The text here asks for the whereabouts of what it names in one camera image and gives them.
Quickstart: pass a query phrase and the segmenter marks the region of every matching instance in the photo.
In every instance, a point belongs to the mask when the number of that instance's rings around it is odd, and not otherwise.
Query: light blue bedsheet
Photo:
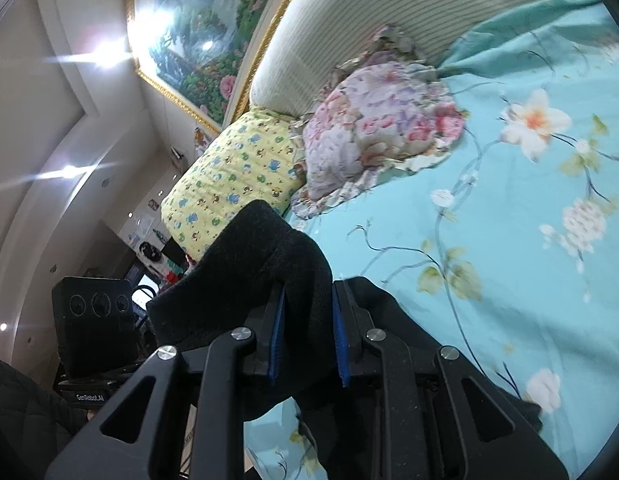
[[[288,221],[334,279],[364,272],[469,355],[453,304],[487,375],[514,393],[507,365],[542,406],[542,438],[576,478],[619,421],[619,31],[598,0],[542,0],[470,30],[440,70],[467,110],[448,160]],[[374,250],[398,246],[429,256]],[[288,479],[326,478],[294,410],[248,423],[246,446],[263,478],[284,478],[281,457]]]

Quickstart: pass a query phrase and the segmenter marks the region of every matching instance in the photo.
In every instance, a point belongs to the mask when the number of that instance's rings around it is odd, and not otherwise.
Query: pillow
[[[397,28],[382,28],[367,51],[336,68],[315,111],[293,123],[307,174],[291,199],[297,216],[358,196],[390,168],[416,173],[449,156],[464,117],[436,69],[414,54]]]
[[[165,197],[163,223],[194,260],[252,200],[265,200],[279,215],[288,208],[303,184],[293,167],[290,119],[253,107],[210,144]]]
[[[250,102],[305,113],[332,68],[360,52],[382,23],[400,24],[431,63],[475,23],[533,1],[291,0],[254,74]]]

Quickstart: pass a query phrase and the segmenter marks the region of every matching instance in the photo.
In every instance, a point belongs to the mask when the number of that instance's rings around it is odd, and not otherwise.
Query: pink floral pillowcase
[[[435,68],[395,50],[368,54],[359,65],[294,125],[307,184],[291,208],[301,218],[371,189],[390,168],[416,173],[438,164],[464,129]]]

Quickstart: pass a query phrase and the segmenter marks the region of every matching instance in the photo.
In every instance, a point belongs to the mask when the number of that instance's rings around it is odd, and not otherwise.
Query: waterfall painting
[[[237,81],[254,68],[256,51],[273,34],[267,30],[252,41],[263,15],[282,13],[286,4],[272,9],[270,0],[127,1],[136,72],[218,134],[226,118],[244,111],[235,109],[244,94]]]

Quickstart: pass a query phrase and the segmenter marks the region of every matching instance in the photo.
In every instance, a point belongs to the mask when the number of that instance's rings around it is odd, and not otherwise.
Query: blue gripper pad
[[[280,370],[280,356],[282,354],[282,340],[285,333],[285,289],[280,291],[278,310],[273,322],[272,339],[270,340],[270,359],[267,368],[267,377],[273,385]]]
[[[336,287],[332,285],[332,313],[334,319],[334,343],[336,346],[336,364],[338,365],[338,375],[341,377],[343,387],[347,388],[352,378],[349,367],[349,346],[347,345],[347,335],[345,333],[345,322],[341,313],[341,304],[338,301]]]

